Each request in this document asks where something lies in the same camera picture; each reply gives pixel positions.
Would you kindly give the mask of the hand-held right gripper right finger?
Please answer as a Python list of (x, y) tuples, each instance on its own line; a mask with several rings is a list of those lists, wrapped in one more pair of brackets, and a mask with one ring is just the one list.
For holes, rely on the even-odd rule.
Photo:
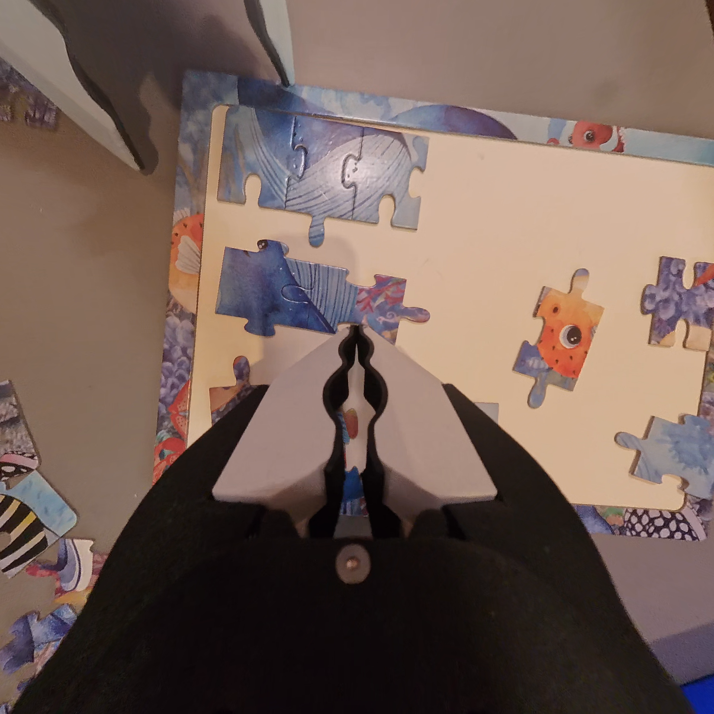
[(373, 537), (401, 537), (424, 511), (492, 501), (497, 489), (444, 385), (371, 328), (358, 329), (368, 427), (363, 487)]

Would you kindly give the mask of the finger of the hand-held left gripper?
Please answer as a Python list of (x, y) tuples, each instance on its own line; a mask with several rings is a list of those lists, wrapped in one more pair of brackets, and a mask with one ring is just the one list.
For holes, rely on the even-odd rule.
[(55, 1), (1, 2), (1, 58), (113, 156), (137, 171), (154, 170), (76, 58)]
[(295, 83), (293, 43), (286, 1), (244, 1), (246, 16), (281, 84)]

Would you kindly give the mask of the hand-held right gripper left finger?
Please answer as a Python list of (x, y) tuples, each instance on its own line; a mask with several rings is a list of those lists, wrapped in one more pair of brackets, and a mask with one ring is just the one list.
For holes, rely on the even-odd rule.
[(333, 537), (344, 493), (343, 431), (358, 327), (343, 328), (275, 377), (213, 486), (216, 501), (284, 511)]

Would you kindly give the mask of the purple blue bubbly puzzle piece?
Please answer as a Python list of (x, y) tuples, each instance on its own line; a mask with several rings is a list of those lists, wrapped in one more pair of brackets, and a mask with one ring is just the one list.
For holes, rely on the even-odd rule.
[(54, 131), (57, 119), (57, 106), (1, 59), (1, 122), (22, 120), (29, 127)]

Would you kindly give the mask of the joined orange crab puzzle pieces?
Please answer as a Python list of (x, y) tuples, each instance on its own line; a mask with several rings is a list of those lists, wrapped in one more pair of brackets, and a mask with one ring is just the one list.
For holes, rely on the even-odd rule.
[(209, 388), (210, 425), (214, 427), (227, 417), (229, 427), (243, 432), (254, 418), (269, 385), (251, 382), (251, 364), (245, 356), (237, 356), (232, 369), (234, 382), (231, 385)]

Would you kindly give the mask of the red octopus puzzle piece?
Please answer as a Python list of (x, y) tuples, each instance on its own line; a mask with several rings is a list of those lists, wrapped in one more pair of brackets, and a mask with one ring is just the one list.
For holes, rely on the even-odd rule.
[[(475, 403), (485, 414), (498, 422), (499, 405), (498, 403)], [(349, 444), (358, 435), (358, 414), (354, 408), (338, 411), (338, 420), (341, 424), (343, 444)]]

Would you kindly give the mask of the blue striped coral puzzle piece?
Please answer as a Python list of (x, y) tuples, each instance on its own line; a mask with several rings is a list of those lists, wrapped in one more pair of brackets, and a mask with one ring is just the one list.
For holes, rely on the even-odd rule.
[(395, 344), (402, 320), (422, 324), (431, 317), (404, 305), (406, 279), (376, 275), (373, 285), (358, 286), (345, 268), (290, 258), (286, 264), (293, 279), (281, 289), (292, 310), (288, 326), (334, 334), (341, 324), (362, 324)]

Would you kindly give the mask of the orange pufferfish puzzle piece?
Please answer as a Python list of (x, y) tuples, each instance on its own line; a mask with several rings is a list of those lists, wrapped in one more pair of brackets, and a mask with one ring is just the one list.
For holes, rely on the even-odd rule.
[(573, 391), (604, 309), (583, 298), (590, 274), (576, 270), (566, 293), (545, 286), (533, 316), (543, 322), (535, 344), (524, 341), (513, 371), (534, 380), (528, 406), (542, 406), (549, 386)]

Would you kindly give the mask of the ocean jigsaw puzzle frame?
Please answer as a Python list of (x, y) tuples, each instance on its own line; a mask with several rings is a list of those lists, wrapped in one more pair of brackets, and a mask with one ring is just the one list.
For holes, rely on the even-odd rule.
[[(431, 317), (402, 320), (392, 345), (442, 382), (497, 489), (492, 501), (471, 504), (510, 498), (518, 527), (543, 526), (560, 539), (570, 522), (582, 531), (578, 520), (590, 533), (707, 537), (701, 515), (712, 518), (704, 508), (713, 497), (686, 494), (679, 477), (635, 477), (639, 454), (615, 435), (643, 438), (653, 417), (676, 423), (683, 415), (704, 418), (713, 433), (713, 335), (707, 351), (686, 349), (680, 321), (673, 346), (651, 345), (651, 317), (640, 309), (661, 256), (685, 260), (686, 287), (696, 262), (713, 263), (712, 168), (538, 148), (469, 109), (415, 105), (388, 116), (394, 105), (385, 97), (328, 97), (227, 74), (186, 73), (182, 99), (154, 480), (177, 471), (176, 462), (187, 466), (183, 452), (208, 450), (223, 429), (230, 444), (209, 478), (212, 495), (243, 432), (227, 417), (210, 425), (209, 388), (234, 382), (237, 356), (248, 358), (253, 384), (270, 385), (341, 329), (370, 328), (341, 324), (324, 334), (276, 325), (275, 335), (260, 336), (245, 330), (246, 319), (217, 314), (224, 249), (256, 251), (266, 239), (281, 242), (286, 259), (347, 269), (358, 286), (376, 275), (406, 279), (404, 305)], [(245, 204), (219, 201), (233, 106), (427, 138), (425, 170), (414, 170), (409, 185), (421, 199), (418, 227), (394, 227), (395, 203), (384, 196), (378, 223), (326, 219), (314, 247), (309, 215), (258, 205), (258, 176), (247, 178)], [(513, 371), (516, 357), (542, 330), (533, 316), (542, 288), (568, 292), (580, 268), (590, 274), (583, 298), (604, 309), (591, 350), (573, 391), (549, 386), (542, 406), (530, 408), (534, 380)], [(374, 410), (358, 339), (348, 387), (338, 411), (356, 410), (358, 435), (344, 444), (345, 471), (357, 466), (363, 485)], [(475, 403), (498, 403), (498, 422)]]

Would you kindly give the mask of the blue bubble coral puzzle piece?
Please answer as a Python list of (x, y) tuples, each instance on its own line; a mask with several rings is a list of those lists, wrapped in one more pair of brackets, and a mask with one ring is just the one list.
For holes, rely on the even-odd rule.
[(682, 258), (661, 256), (657, 282), (643, 290), (640, 309), (651, 317), (648, 343), (673, 346), (677, 325), (684, 321), (683, 347), (707, 351), (713, 334), (713, 264), (696, 262), (689, 287), (683, 282), (685, 266)]

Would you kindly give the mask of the joined blue whale puzzle pieces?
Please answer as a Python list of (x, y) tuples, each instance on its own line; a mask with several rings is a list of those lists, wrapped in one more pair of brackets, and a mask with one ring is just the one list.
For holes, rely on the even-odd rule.
[(217, 198), (245, 204), (245, 184), (258, 176), (262, 208), (311, 217), (310, 245), (324, 242), (324, 221), (375, 224), (384, 196), (395, 203), (391, 224), (415, 230), (421, 199), (409, 192), (424, 171), (428, 139), (311, 116), (233, 106), (226, 112)]

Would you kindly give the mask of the red coral white wave piece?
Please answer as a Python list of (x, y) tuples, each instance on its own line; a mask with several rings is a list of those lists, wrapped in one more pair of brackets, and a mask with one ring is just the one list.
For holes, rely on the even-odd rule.
[(91, 593), (107, 554), (94, 552), (94, 541), (61, 538), (54, 562), (38, 560), (25, 572), (35, 578), (51, 578), (55, 582), (54, 602), (67, 604), (79, 611)]

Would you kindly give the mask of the light blue splash puzzle piece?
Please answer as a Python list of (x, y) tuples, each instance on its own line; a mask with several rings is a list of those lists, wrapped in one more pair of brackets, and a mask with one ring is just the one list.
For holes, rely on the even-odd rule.
[(615, 441), (639, 456), (631, 473), (652, 483), (664, 476), (679, 477), (686, 494), (700, 499), (713, 496), (713, 434), (710, 424), (695, 415), (679, 422), (653, 417), (645, 437), (619, 432)]

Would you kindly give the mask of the black white spotted puzzle piece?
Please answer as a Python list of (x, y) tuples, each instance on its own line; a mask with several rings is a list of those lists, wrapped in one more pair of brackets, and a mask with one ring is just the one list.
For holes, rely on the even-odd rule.
[(40, 455), (10, 380), (1, 381), (1, 481), (24, 477), (40, 466)]

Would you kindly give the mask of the blue object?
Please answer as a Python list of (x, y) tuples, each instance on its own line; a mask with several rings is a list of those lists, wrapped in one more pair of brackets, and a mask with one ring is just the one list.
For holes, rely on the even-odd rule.
[(695, 713), (713, 713), (713, 687), (714, 675), (709, 675), (682, 685), (681, 690), (689, 700)]

